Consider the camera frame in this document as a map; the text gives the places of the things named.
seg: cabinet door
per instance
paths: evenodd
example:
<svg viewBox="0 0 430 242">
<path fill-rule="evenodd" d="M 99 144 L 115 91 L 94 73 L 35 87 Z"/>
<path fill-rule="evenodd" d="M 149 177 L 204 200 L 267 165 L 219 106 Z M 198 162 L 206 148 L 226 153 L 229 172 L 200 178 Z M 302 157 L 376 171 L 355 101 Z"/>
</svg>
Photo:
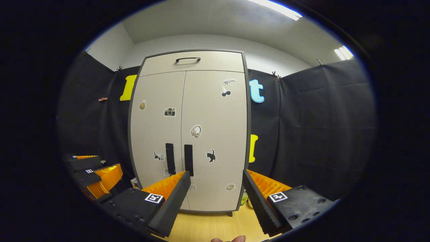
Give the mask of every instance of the cabinet door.
<svg viewBox="0 0 430 242">
<path fill-rule="evenodd" d="M 176 173 L 183 171 L 181 104 L 184 79 L 185 72 L 180 71 L 139 77 L 137 80 L 129 135 L 135 173 L 142 189 L 169 176 L 166 172 L 166 143 L 173 144 Z"/>
<path fill-rule="evenodd" d="M 182 160 L 184 145 L 192 145 L 193 150 L 192 185 L 187 193 L 190 210 L 237 207 L 246 157 L 246 88 L 242 72 L 186 73 L 181 126 Z"/>
</svg>

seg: black handle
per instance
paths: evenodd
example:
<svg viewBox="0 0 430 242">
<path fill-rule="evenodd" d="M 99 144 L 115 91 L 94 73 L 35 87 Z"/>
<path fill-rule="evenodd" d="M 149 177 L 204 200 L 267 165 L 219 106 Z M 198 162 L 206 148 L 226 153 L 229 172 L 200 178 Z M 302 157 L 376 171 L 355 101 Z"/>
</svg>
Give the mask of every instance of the black handle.
<svg viewBox="0 0 430 242">
<path fill-rule="evenodd" d="M 180 60 L 184 60 L 184 59 L 197 59 L 197 61 L 199 61 L 199 60 L 200 60 L 200 57 L 179 58 L 179 59 L 176 59 L 176 62 L 179 62 Z"/>
<path fill-rule="evenodd" d="M 185 170 L 190 172 L 190 176 L 194 176 L 193 172 L 193 146 L 184 145 Z"/>
<path fill-rule="evenodd" d="M 169 174 L 175 175 L 175 155 L 173 153 L 173 144 L 166 143 L 166 160 L 167 160 L 167 169 L 169 170 Z"/>
</svg>

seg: finger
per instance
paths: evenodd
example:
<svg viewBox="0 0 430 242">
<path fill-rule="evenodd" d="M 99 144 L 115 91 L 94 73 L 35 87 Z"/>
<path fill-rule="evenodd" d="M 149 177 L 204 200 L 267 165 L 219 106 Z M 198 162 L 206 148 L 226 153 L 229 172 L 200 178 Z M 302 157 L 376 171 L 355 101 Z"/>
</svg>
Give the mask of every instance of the finger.
<svg viewBox="0 0 430 242">
<path fill-rule="evenodd" d="M 246 237 L 244 235 L 234 238 L 231 242 L 245 242 Z"/>
</svg>

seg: white cabinet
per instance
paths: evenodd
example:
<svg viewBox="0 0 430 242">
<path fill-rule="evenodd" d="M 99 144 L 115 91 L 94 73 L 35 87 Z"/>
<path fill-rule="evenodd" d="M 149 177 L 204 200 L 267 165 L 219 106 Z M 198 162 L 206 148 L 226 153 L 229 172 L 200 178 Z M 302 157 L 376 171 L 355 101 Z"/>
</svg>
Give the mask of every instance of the white cabinet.
<svg viewBox="0 0 430 242">
<path fill-rule="evenodd" d="M 181 209 L 237 210 L 249 160 L 249 99 L 243 53 L 147 57 L 129 111 L 130 153 L 141 188 L 166 178 L 174 164 L 176 173 L 192 173 Z"/>
</svg>

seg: fluorescent light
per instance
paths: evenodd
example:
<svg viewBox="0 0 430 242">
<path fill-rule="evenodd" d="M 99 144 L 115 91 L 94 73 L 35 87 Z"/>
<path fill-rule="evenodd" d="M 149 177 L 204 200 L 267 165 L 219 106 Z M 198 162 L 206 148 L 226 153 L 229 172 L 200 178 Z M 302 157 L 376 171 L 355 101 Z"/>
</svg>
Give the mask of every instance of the fluorescent light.
<svg viewBox="0 0 430 242">
<path fill-rule="evenodd" d="M 348 48 L 345 46 L 342 46 L 339 49 L 335 49 L 335 53 L 341 60 L 349 60 L 354 57 L 352 53 L 348 50 Z"/>
<path fill-rule="evenodd" d="M 335 53 L 338 55 L 338 57 L 339 57 L 341 60 L 346 60 L 346 59 L 345 59 L 345 57 L 344 57 L 344 55 L 342 55 L 342 53 L 341 53 L 338 49 L 336 49 L 336 50 L 335 50 Z"/>
<path fill-rule="evenodd" d="M 297 13 L 297 12 L 287 8 L 287 7 L 284 7 L 284 6 L 279 5 L 277 3 L 274 3 L 274 2 L 270 2 L 268 0 L 247 0 L 247 1 L 257 3 L 257 4 L 260 4 L 261 6 L 275 10 L 275 11 L 282 13 L 283 15 L 291 18 L 294 21 L 297 21 L 299 18 L 303 17 L 299 13 Z"/>
</svg>

